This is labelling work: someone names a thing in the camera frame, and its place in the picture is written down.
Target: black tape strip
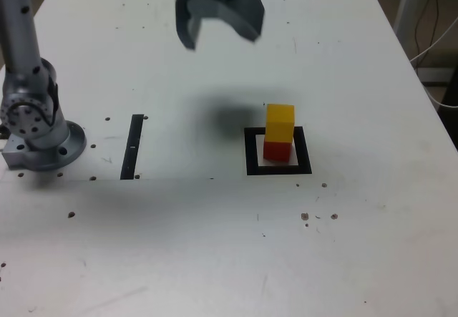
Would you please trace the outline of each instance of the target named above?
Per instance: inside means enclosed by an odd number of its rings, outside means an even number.
[[[124,161],[122,162],[121,180],[133,180],[137,164],[138,148],[142,136],[143,114],[133,114],[130,121],[129,137],[127,138]]]

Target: cable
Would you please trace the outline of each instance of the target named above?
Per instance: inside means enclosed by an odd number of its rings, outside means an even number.
[[[414,58],[410,60],[412,63],[415,59],[417,59],[420,56],[423,56],[423,54],[427,53],[430,49],[432,49],[437,43],[439,43],[442,38],[455,26],[455,24],[458,22],[458,17],[452,22],[452,24],[449,26],[449,28],[436,40],[428,49],[424,50],[421,54],[416,55]]]
[[[458,108],[458,106],[449,106],[448,104],[441,104],[439,101],[437,101],[435,98],[432,97],[431,93],[428,92],[428,89],[426,89],[425,86],[423,86],[424,88],[424,91],[428,94],[428,97],[434,101],[436,104],[438,104],[440,107],[445,107],[445,108],[452,108],[452,109],[456,109]]]
[[[439,22],[439,0],[436,0],[436,21],[434,22],[434,27],[432,29],[432,35],[431,35],[431,40],[429,41],[429,45],[431,46],[432,45],[432,42],[434,41],[434,36],[436,35],[436,30],[437,30],[437,23]],[[428,53],[427,52],[422,59],[420,59],[419,61],[417,61],[416,63],[416,68],[418,69],[418,67],[420,65],[422,65],[423,61],[428,57]]]
[[[424,7],[423,7],[423,10],[422,12],[420,13],[420,16],[418,18],[418,21],[416,22],[416,26],[415,26],[415,45],[416,45],[416,52],[417,54],[420,53],[420,46],[418,44],[418,28],[420,26],[420,22],[422,21],[423,19],[423,16],[424,14],[426,13],[427,9],[428,9],[428,5],[429,5],[429,0],[427,0],[424,4]],[[419,67],[420,63],[419,61],[417,60],[416,61],[416,64],[415,64],[415,72],[416,74],[418,75],[418,67]]]

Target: black square marker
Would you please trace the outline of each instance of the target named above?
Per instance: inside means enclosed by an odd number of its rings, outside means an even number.
[[[296,150],[298,165],[258,165],[256,135],[265,135],[265,127],[246,127],[244,133],[246,175],[295,175],[312,173],[302,126],[294,127],[294,148]]]

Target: yellow cube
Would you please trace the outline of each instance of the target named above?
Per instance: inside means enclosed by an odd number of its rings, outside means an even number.
[[[266,142],[292,143],[294,134],[294,106],[268,104],[265,124]]]

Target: table surface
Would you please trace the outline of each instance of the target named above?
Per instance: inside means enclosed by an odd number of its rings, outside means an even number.
[[[377,0],[263,3],[255,44],[206,21],[196,52],[175,0],[43,3],[88,146],[55,172],[1,161],[1,316],[458,315],[457,152]],[[268,103],[295,105],[313,174],[246,176]]]

